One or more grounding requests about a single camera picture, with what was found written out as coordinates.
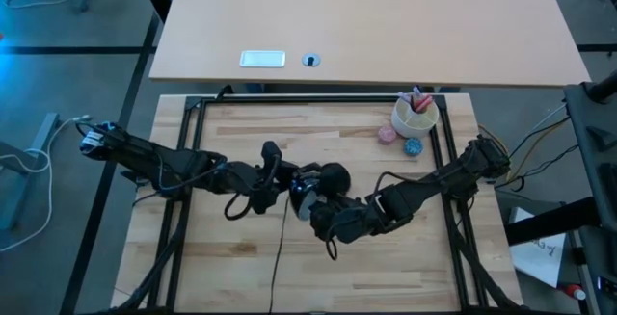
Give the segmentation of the white paper sheet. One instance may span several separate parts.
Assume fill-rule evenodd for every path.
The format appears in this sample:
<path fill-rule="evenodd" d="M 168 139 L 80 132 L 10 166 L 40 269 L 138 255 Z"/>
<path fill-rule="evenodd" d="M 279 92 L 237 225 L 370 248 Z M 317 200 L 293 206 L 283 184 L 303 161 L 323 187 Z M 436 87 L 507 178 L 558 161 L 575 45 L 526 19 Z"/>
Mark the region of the white paper sheet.
<path fill-rule="evenodd" d="M 558 285 L 566 234 L 560 233 L 510 247 L 515 269 L 544 282 Z"/>

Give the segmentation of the dark grey equipment stand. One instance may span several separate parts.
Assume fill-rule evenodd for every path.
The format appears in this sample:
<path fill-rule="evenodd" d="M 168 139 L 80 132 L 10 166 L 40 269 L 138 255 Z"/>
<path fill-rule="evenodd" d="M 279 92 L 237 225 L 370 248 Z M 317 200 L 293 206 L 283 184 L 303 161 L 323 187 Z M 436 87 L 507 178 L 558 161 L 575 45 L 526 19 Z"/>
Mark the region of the dark grey equipment stand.
<path fill-rule="evenodd" d="M 602 315 L 617 315 L 617 70 L 564 89 L 591 196 L 505 226 L 508 243 L 582 229 L 585 261 Z"/>

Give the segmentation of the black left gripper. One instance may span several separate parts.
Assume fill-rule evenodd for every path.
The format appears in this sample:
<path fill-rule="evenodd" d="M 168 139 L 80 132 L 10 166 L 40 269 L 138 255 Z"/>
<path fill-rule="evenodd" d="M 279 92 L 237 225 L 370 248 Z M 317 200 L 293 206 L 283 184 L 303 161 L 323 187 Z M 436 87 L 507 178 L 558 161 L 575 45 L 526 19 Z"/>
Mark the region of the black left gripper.
<path fill-rule="evenodd" d="M 322 166 L 316 162 L 295 169 L 295 165 L 281 159 L 265 161 L 264 167 L 258 171 L 259 179 L 254 189 L 249 192 L 246 207 L 242 210 L 247 215 L 250 210 L 261 215 L 272 207 L 280 193 L 287 193 L 291 204 L 298 203 L 298 181 L 293 175 L 303 175 L 311 172 L 321 172 Z"/>

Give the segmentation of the grey metal desk leg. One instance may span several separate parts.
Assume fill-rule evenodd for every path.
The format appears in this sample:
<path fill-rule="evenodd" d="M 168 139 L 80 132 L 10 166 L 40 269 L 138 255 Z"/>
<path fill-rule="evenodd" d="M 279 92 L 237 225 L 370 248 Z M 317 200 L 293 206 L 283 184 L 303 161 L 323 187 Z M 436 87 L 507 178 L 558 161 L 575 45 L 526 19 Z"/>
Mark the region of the grey metal desk leg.
<path fill-rule="evenodd" d="M 18 149 L 0 138 L 0 167 L 16 174 L 16 181 L 9 191 L 6 199 L 0 200 L 0 230 L 13 228 L 25 201 L 27 188 L 34 179 L 30 170 L 41 171 L 46 163 L 46 158 L 40 154 L 48 146 L 52 134 L 59 126 L 59 115 L 48 113 L 40 126 L 38 134 L 32 142 L 33 151 Z"/>

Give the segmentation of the blue patterned small bowl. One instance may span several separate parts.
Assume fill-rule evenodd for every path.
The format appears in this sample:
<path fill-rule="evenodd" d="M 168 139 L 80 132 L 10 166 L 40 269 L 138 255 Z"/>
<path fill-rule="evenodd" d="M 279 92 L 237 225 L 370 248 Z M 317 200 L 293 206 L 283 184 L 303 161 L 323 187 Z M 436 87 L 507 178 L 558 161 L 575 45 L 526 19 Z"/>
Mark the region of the blue patterned small bowl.
<path fill-rule="evenodd" d="M 403 147 L 404 152 L 407 155 L 413 156 L 413 157 L 416 157 L 416 156 L 420 155 L 422 153 L 423 149 L 424 149 L 423 143 L 418 138 L 407 139 L 405 141 L 404 147 Z"/>

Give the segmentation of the black gooseneck desk lamp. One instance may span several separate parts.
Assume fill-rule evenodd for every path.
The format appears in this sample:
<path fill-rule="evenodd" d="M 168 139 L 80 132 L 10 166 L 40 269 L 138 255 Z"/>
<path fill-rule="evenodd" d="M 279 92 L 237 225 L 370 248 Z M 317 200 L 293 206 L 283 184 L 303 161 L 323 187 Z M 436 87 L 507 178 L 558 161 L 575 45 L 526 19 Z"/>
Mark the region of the black gooseneck desk lamp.
<path fill-rule="evenodd" d="M 309 193 L 326 197 L 346 195 L 351 188 L 351 175 L 340 163 L 327 163 L 321 172 L 293 175 L 298 181 L 298 201 Z"/>

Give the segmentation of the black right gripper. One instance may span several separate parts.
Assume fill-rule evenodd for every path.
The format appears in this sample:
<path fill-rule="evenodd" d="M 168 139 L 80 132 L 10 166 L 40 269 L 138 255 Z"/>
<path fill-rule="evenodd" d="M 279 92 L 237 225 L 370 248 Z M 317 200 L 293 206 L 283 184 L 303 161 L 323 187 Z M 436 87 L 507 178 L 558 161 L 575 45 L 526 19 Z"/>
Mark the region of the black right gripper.
<path fill-rule="evenodd" d="M 321 241 L 337 239 L 350 244 L 363 236 L 372 236 L 382 231 L 385 214 L 374 203 L 357 200 L 343 201 L 344 197 L 320 195 L 312 204 L 310 226 Z"/>

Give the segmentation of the light wooden desk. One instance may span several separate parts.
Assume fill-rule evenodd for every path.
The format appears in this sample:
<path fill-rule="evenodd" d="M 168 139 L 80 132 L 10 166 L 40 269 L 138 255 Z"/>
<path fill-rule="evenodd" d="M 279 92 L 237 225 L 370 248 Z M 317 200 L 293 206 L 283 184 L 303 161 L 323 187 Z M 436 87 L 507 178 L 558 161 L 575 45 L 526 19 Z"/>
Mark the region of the light wooden desk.
<path fill-rule="evenodd" d="M 241 67 L 245 50 L 284 67 Z M 321 63 L 307 67 L 306 53 Z M 153 80 L 562 87 L 589 77 L 556 0 L 173 0 Z"/>

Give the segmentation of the white ribbed pen holder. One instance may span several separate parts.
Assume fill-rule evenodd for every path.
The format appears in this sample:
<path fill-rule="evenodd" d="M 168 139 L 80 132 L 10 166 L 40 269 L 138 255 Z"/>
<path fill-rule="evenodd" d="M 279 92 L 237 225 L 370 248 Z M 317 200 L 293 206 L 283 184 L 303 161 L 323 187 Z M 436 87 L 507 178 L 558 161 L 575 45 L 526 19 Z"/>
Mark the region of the white ribbed pen holder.
<path fill-rule="evenodd" d="M 399 97 L 391 113 L 391 126 L 404 138 L 423 138 L 436 126 L 440 118 L 437 104 L 432 102 L 424 113 L 416 113 L 410 104 Z"/>

